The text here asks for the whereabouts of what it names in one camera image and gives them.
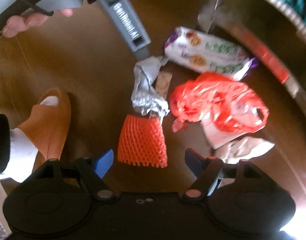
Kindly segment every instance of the crumpled plastic bag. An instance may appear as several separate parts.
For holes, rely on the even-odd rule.
[[[262,156],[274,147],[274,143],[262,138],[246,136],[238,141],[229,142],[216,149],[215,156],[225,163],[236,164],[239,160],[249,160]]]
[[[131,96],[133,108],[141,115],[153,111],[163,118],[169,113],[167,101],[160,96],[152,84],[157,78],[160,67],[167,63],[165,57],[149,57],[136,62],[134,67],[134,89]]]
[[[212,72],[177,86],[170,95],[170,109],[177,118],[173,132],[183,128],[184,121],[210,119],[221,131],[254,133],[266,125],[269,115],[261,98],[245,83]]]

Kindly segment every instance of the biscuit package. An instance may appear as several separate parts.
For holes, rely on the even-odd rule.
[[[164,51],[171,61],[196,72],[217,72],[237,81],[258,64],[242,47],[184,27],[176,28]]]

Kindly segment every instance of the cookie picture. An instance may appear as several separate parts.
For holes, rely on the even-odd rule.
[[[206,65],[206,60],[202,55],[193,55],[190,57],[190,63],[196,66],[204,66]]]
[[[197,35],[192,35],[189,37],[189,42],[192,46],[197,46],[202,43],[202,40]]]

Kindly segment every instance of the black pants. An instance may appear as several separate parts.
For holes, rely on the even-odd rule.
[[[6,115],[0,114],[0,173],[2,173],[9,162],[10,156],[10,131]]]

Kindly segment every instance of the orange foam fruit net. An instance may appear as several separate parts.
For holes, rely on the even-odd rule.
[[[130,165],[166,167],[166,145],[160,119],[128,115],[120,133],[117,159]]]

